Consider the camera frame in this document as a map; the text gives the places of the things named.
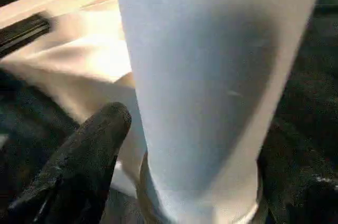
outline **dark textured surface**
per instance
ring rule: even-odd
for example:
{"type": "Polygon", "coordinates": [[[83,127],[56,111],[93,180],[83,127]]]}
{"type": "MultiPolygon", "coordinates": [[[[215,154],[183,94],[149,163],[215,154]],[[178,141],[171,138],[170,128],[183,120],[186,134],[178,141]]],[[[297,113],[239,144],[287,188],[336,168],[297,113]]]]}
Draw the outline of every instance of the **dark textured surface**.
{"type": "Polygon", "coordinates": [[[0,71],[0,213],[78,124],[36,88],[0,71]]]}
{"type": "Polygon", "coordinates": [[[68,137],[11,203],[9,219],[27,221],[32,215],[46,223],[97,223],[130,125],[123,104],[105,105],[68,137]]]}

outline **white fabric tube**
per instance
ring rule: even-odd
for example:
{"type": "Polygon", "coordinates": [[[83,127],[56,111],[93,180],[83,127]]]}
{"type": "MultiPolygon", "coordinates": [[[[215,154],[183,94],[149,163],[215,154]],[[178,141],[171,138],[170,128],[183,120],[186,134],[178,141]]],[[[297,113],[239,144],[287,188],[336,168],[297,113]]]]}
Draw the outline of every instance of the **white fabric tube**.
{"type": "Polygon", "coordinates": [[[256,158],[315,0],[119,0],[160,207],[247,222],[256,158]]]}

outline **black surface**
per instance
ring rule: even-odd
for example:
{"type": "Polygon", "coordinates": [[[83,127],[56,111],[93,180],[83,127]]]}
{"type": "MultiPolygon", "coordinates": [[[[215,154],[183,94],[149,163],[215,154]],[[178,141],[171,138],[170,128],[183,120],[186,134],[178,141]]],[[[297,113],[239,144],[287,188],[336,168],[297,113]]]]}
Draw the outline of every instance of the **black surface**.
{"type": "Polygon", "coordinates": [[[0,59],[50,31],[49,21],[34,14],[0,29],[0,59]]]}

